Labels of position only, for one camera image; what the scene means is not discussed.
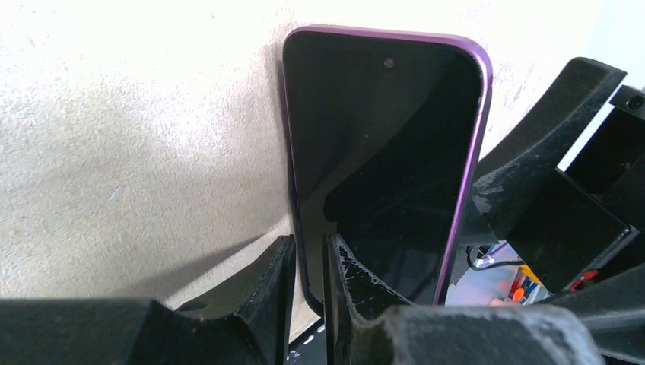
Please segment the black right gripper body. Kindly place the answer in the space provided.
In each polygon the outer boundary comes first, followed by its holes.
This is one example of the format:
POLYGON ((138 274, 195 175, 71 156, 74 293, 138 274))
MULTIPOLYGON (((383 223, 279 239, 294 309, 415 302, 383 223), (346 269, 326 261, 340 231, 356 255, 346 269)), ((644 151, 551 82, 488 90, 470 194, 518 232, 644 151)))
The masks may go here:
POLYGON ((565 170, 556 169, 507 240, 550 293, 644 260, 644 92, 613 109, 565 170))

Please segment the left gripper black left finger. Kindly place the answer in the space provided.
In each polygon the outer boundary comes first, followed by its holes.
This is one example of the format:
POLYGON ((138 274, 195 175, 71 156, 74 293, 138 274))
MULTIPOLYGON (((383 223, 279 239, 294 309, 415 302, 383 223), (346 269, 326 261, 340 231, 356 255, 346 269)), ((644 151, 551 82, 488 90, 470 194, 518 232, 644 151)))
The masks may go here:
POLYGON ((296 269, 292 236, 178 309, 153 299, 1 302, 3 364, 283 364, 296 269))

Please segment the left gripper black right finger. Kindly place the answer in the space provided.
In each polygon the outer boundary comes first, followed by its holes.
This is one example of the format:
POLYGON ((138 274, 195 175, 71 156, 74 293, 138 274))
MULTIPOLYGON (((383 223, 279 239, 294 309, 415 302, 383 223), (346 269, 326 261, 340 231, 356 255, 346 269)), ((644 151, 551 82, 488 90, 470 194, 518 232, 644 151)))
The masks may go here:
POLYGON ((583 323, 556 306, 416 305, 324 239, 330 364, 601 364, 583 323))

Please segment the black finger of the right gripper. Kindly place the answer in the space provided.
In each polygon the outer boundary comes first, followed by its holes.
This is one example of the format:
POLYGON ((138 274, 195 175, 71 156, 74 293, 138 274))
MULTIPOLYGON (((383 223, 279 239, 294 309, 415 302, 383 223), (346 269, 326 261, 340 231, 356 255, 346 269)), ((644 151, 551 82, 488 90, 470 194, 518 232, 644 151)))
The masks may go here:
POLYGON ((627 72, 571 59, 511 132, 475 169, 472 200, 503 240, 627 72))
POLYGON ((598 284, 544 300, 576 315, 602 355, 644 363, 644 265, 598 284))

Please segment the purple phone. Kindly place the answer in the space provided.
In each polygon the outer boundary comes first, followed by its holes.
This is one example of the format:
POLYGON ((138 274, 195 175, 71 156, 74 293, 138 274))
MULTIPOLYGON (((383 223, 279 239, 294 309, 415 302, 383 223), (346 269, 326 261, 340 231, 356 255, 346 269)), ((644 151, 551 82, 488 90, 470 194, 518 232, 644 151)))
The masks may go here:
POLYGON ((323 311, 323 239, 406 299, 445 300, 492 99, 464 36, 308 25, 282 49, 303 294, 323 311))

